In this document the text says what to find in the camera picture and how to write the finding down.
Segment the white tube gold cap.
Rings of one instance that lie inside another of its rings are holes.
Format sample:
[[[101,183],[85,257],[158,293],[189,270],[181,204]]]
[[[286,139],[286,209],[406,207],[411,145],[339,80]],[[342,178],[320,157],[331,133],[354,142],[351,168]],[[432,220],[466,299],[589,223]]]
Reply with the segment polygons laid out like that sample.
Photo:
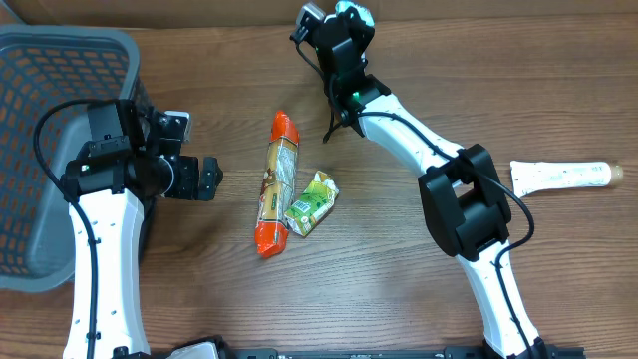
[[[518,197],[551,189],[608,187],[623,181],[620,165],[607,162],[510,162],[513,192]]]

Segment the mint green tissue pack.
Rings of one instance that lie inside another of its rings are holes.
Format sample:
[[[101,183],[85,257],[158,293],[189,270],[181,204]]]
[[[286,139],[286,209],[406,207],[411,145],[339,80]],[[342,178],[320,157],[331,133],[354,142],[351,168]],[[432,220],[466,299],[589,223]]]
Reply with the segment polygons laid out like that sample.
[[[354,10],[359,18],[369,27],[375,26],[375,21],[370,10],[355,1],[339,0],[335,5],[336,14],[346,13],[349,10]]]

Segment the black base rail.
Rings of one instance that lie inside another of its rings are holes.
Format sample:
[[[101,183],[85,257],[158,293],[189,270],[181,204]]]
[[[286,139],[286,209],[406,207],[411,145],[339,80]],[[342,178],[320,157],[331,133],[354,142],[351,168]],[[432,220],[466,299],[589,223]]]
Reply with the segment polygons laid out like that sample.
[[[124,346],[107,352],[108,358],[213,359],[487,359],[498,358],[486,342],[482,346],[448,346],[442,350],[278,351],[273,348],[232,348],[221,336],[204,337],[168,351],[145,353]]]

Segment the green drink carton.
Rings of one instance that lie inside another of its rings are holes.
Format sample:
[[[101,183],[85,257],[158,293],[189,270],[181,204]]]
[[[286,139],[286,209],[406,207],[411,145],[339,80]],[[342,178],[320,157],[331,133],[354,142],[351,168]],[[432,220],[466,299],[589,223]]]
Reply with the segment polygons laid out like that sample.
[[[284,213],[290,229],[307,236],[330,212],[339,192],[330,175],[317,171],[308,187]]]

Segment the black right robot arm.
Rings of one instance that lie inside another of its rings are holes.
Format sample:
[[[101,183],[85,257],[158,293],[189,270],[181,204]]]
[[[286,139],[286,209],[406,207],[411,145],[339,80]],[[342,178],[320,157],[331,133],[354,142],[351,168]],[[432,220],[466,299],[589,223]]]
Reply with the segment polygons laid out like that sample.
[[[549,355],[526,314],[510,262],[509,203],[518,198],[499,180],[484,147],[464,148],[412,116],[398,97],[367,73],[365,51],[375,35],[370,12],[340,1],[332,14],[303,5],[291,38],[316,52],[333,112],[330,127],[350,127],[385,148],[418,178],[430,236],[463,268],[483,321],[489,358]]]

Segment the grey plastic shopping basket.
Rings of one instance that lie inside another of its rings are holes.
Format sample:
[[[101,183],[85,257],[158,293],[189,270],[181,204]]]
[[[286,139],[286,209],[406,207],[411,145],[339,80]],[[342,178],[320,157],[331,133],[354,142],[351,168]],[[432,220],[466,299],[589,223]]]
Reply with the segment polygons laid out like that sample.
[[[128,34],[104,28],[1,28],[1,286],[44,292],[69,280],[75,244],[68,205],[33,151],[38,120],[54,114],[40,149],[60,176],[91,133],[84,100],[151,100],[139,78],[140,52]]]

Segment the orange spaghetti packet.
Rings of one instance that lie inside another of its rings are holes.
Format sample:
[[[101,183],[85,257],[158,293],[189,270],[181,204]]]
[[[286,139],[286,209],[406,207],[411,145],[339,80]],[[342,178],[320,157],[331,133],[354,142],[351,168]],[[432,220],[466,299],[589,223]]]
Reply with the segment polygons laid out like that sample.
[[[279,254],[286,246],[289,229],[285,212],[294,198],[299,140],[293,121],[278,111],[271,127],[254,232],[262,258]]]

